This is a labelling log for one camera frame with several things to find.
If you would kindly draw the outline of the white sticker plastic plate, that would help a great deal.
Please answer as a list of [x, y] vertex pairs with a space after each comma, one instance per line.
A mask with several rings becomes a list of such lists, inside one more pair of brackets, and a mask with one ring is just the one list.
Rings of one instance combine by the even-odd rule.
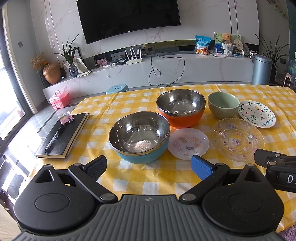
[[169, 138], [168, 150], [177, 159], [191, 160], [194, 155], [203, 156], [208, 149], [208, 137], [195, 128], [175, 130]]

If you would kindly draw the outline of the clear glass sticker plate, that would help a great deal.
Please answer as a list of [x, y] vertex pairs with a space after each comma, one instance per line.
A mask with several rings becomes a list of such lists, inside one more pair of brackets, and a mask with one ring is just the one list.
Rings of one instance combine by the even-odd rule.
[[214, 148], [225, 158], [236, 162], [253, 162], [255, 151], [265, 148], [257, 127], [239, 118], [225, 118], [211, 129]]

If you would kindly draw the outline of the white painted ceramic plate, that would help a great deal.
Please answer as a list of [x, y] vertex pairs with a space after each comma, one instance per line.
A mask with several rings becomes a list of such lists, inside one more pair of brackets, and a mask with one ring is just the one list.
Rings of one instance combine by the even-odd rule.
[[238, 114], [258, 128], [272, 128], [276, 124], [276, 116], [273, 111], [258, 101], [241, 101]]

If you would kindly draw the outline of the blue steel bowl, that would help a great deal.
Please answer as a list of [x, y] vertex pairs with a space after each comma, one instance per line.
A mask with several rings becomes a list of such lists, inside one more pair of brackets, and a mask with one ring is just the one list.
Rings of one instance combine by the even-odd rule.
[[171, 128], [161, 114], [141, 111], [118, 120], [109, 132], [112, 149], [133, 164], [148, 164], [167, 149]]

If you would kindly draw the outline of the green ceramic bowl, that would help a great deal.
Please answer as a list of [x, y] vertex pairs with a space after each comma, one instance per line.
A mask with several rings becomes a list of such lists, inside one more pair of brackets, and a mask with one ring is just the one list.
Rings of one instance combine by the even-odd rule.
[[239, 99], [226, 92], [213, 92], [208, 96], [211, 113], [218, 119], [232, 118], [238, 112]]

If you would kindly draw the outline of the orange steel bowl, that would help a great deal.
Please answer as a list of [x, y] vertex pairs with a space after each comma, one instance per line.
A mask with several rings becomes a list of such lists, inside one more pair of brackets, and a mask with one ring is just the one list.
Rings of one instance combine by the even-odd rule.
[[166, 117], [172, 127], [190, 128], [201, 120], [206, 99], [194, 90], [174, 89], [162, 93], [156, 104], [160, 114]]

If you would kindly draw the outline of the black notebook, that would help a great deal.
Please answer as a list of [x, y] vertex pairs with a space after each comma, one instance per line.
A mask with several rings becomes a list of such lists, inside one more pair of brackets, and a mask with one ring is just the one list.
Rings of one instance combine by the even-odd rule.
[[88, 121], [90, 114], [89, 113], [80, 113], [75, 114], [74, 122], [66, 124], [65, 130], [62, 134], [58, 137], [56, 142], [54, 143], [51, 152], [49, 154], [45, 153], [45, 148], [55, 135], [56, 131], [60, 128], [61, 123], [58, 120], [54, 127], [50, 130], [45, 140], [40, 145], [39, 149], [37, 150], [35, 156], [37, 158], [65, 158], [69, 155], [70, 150], [74, 146], [82, 128]]

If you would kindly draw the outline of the black pen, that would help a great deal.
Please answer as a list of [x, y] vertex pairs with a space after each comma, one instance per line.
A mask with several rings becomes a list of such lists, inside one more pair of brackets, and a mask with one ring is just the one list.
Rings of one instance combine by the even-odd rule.
[[56, 140], [58, 139], [58, 137], [62, 134], [62, 132], [65, 130], [65, 125], [60, 126], [60, 128], [56, 131], [55, 135], [52, 137], [52, 139], [50, 140], [50, 142], [48, 143], [48, 145], [45, 148], [45, 153], [49, 154], [51, 152], [51, 149], [54, 145], [54, 143], [56, 142]]

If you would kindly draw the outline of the pink storage box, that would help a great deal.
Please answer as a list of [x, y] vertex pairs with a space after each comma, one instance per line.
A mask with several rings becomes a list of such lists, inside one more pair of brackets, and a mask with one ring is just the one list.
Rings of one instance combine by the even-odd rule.
[[71, 102], [70, 94], [67, 91], [60, 92], [58, 90], [49, 98], [49, 102], [53, 109], [65, 108]]

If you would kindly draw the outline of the light blue plastic stool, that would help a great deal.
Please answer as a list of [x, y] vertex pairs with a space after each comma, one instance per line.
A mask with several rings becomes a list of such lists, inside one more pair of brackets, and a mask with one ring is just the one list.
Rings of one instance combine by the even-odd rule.
[[117, 84], [111, 86], [109, 89], [106, 90], [106, 94], [114, 94], [114, 93], [119, 93], [119, 92], [127, 92], [130, 89], [128, 88], [127, 84]]

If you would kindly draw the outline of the pink small heater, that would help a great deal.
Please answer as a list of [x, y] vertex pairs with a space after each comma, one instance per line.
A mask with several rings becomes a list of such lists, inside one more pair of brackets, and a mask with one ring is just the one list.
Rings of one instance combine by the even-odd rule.
[[292, 80], [292, 76], [289, 73], [287, 73], [284, 77], [283, 87], [290, 88], [291, 80]]

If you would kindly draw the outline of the copper round vase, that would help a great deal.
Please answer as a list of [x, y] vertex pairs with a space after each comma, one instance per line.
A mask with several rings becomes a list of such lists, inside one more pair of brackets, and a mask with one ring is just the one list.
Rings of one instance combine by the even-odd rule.
[[50, 84], [56, 84], [61, 79], [60, 65], [57, 62], [46, 65], [43, 69], [43, 75]]

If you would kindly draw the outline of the blue water jug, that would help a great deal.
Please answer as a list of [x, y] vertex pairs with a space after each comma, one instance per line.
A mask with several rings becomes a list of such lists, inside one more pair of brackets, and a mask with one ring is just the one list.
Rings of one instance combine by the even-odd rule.
[[296, 77], [296, 53], [294, 56], [294, 59], [289, 61], [288, 64], [288, 74], [291, 75], [291, 82], [295, 82], [295, 77]]

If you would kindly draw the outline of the grey metal trash bin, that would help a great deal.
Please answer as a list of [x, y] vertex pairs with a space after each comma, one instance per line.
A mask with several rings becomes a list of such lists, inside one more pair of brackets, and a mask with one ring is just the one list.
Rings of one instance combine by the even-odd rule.
[[272, 60], [269, 57], [256, 54], [252, 56], [253, 73], [252, 84], [253, 85], [267, 85], [270, 81]]

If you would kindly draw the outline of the potted plant right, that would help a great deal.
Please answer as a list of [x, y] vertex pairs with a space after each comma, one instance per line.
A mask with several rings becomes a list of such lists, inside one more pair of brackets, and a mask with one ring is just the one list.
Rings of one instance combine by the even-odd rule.
[[277, 64], [277, 62], [278, 62], [278, 60], [280, 58], [288, 56], [288, 54], [281, 54], [280, 52], [281, 52], [281, 50], [283, 48], [289, 46], [290, 43], [279, 47], [278, 42], [280, 40], [280, 35], [278, 35], [274, 45], [272, 45], [271, 41], [268, 44], [262, 35], [260, 35], [260, 36], [255, 35], [255, 36], [259, 40], [260, 44], [262, 44], [262, 46], [263, 46], [263, 48], [265, 50], [263, 55], [268, 57], [272, 61], [269, 83], [275, 84], [275, 77], [276, 77], [276, 74], [277, 74], [276, 64]]

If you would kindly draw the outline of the dried flower bunch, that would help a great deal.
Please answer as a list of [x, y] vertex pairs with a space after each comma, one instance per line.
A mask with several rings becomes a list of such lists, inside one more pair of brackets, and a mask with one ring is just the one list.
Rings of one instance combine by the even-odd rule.
[[40, 71], [43, 70], [43, 68], [48, 65], [47, 58], [45, 54], [42, 52], [41, 54], [36, 54], [30, 61], [30, 64], [33, 69]]

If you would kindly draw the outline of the white wifi router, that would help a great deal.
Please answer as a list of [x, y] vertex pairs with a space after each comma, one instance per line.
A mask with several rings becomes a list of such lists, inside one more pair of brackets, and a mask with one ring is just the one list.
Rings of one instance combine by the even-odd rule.
[[125, 56], [127, 59], [126, 65], [142, 62], [142, 50], [140, 47], [138, 49], [136, 48], [125, 49]]

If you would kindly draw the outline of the blue snack bag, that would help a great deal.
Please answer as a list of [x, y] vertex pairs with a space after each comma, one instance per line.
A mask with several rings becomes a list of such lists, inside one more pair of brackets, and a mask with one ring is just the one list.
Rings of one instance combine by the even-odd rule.
[[199, 55], [208, 55], [209, 54], [209, 44], [211, 42], [210, 37], [206, 36], [195, 36], [196, 39], [196, 46], [195, 52]]

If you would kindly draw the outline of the black television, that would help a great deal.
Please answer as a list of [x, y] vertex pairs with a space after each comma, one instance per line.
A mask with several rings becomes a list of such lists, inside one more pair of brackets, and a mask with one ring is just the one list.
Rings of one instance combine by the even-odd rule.
[[116, 35], [181, 24], [178, 2], [76, 1], [87, 44]]

